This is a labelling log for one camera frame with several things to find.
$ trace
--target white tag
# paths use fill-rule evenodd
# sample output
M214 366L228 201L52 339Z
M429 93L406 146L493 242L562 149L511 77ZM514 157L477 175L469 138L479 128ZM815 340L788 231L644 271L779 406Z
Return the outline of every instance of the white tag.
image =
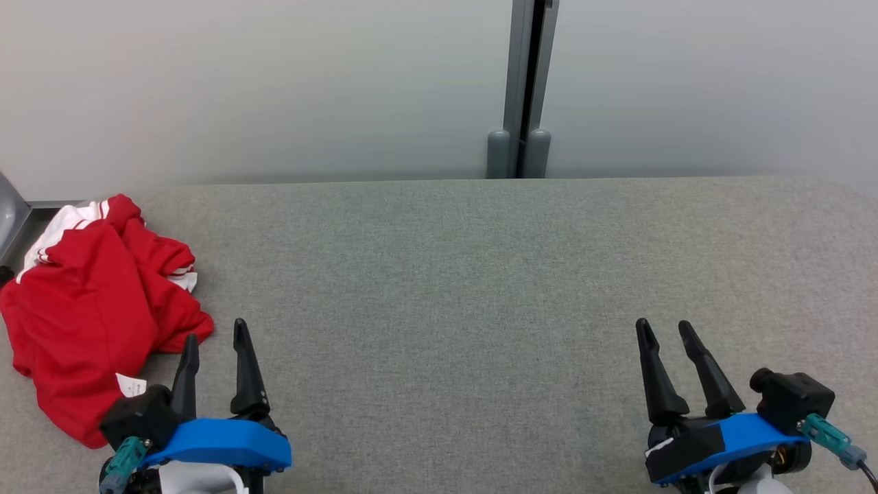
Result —
M119 373L116 373L116 379L119 381L119 389L122 390L122 394L129 398L147 392L147 382L142 379L135 379Z

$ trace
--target white wall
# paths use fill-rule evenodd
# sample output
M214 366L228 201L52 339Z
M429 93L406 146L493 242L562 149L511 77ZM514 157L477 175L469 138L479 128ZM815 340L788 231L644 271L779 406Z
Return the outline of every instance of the white wall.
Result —
M0 0L0 171L26 200L484 177L511 11L508 0Z
M547 177L796 174L878 195L878 2L561 0Z

